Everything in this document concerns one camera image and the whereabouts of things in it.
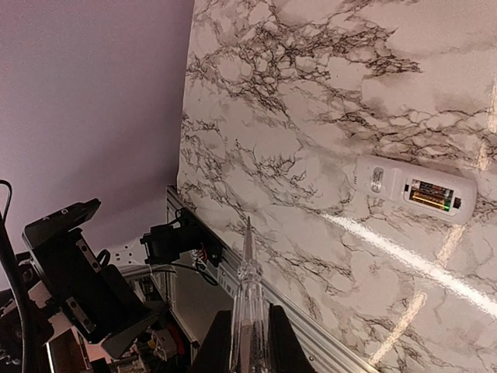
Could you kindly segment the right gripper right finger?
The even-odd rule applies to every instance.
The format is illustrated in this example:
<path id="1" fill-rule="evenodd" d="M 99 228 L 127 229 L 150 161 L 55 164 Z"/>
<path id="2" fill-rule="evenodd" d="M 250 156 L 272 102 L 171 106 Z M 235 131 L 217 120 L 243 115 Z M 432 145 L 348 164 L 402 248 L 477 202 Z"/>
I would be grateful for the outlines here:
<path id="1" fill-rule="evenodd" d="M 269 355 L 271 372 L 315 373 L 280 305 L 269 306 Z"/>

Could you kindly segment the white remote control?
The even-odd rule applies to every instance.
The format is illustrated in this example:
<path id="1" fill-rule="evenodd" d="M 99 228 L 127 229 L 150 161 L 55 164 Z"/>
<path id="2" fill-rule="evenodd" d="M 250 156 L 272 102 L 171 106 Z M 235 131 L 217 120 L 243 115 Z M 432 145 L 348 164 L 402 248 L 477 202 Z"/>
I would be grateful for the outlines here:
<path id="1" fill-rule="evenodd" d="M 478 195 L 474 180 L 373 155 L 361 155 L 356 160 L 349 171 L 349 183 L 370 197 L 455 225 L 470 220 Z"/>

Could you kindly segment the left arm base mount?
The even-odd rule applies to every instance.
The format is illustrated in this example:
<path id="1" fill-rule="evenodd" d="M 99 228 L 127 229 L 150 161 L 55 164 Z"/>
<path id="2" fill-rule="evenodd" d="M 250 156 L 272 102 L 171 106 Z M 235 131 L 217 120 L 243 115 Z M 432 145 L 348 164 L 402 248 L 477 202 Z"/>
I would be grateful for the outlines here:
<path id="1" fill-rule="evenodd" d="M 176 211 L 176 218 L 164 225 L 150 228 L 140 239 L 144 245 L 146 264 L 170 264 L 182 253 L 197 251 L 205 263 L 218 268 L 223 256 L 223 244 L 217 236 L 187 207 Z"/>

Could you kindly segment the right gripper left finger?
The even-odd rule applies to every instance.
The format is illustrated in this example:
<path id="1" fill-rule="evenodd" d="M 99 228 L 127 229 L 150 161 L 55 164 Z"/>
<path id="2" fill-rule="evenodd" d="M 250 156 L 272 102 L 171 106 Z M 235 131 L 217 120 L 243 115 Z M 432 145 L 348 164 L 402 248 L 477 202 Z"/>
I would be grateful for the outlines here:
<path id="1" fill-rule="evenodd" d="M 231 311 L 219 311 L 189 369 L 190 373 L 227 373 L 231 349 Z"/>

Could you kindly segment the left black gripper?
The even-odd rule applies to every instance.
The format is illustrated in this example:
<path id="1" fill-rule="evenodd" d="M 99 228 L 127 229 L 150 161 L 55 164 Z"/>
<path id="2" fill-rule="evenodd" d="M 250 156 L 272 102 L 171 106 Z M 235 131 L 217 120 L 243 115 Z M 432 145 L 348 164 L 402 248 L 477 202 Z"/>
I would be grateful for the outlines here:
<path id="1" fill-rule="evenodd" d="M 101 265 L 80 226 L 100 200 L 78 202 L 24 228 L 33 266 L 52 299 L 90 343 L 121 357 L 166 310 L 163 302 L 142 302 L 116 266 Z"/>

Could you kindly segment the clear handle screwdriver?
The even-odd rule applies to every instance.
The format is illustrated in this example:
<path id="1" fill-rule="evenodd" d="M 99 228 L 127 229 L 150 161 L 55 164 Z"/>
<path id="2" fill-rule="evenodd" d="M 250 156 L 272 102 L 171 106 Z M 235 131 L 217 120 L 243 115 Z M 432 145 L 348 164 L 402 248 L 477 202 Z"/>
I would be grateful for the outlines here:
<path id="1" fill-rule="evenodd" d="M 247 221 L 239 285 L 231 317 L 230 372 L 271 372 L 269 304 L 262 286 L 262 267 L 256 259 L 252 223 Z"/>

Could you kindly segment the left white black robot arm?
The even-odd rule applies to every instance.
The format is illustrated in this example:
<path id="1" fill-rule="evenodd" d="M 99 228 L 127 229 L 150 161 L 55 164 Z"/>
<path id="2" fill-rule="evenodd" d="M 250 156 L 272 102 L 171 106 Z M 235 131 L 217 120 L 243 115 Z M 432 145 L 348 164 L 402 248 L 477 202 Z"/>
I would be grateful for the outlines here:
<path id="1" fill-rule="evenodd" d="M 82 235 L 82 224 L 100 207 L 75 203 L 24 228 L 23 240 L 43 288 L 65 318 L 89 342 L 120 358 L 166 310 L 164 302 L 139 299 L 128 280 L 147 275 L 145 254 L 129 242 L 100 260 Z"/>

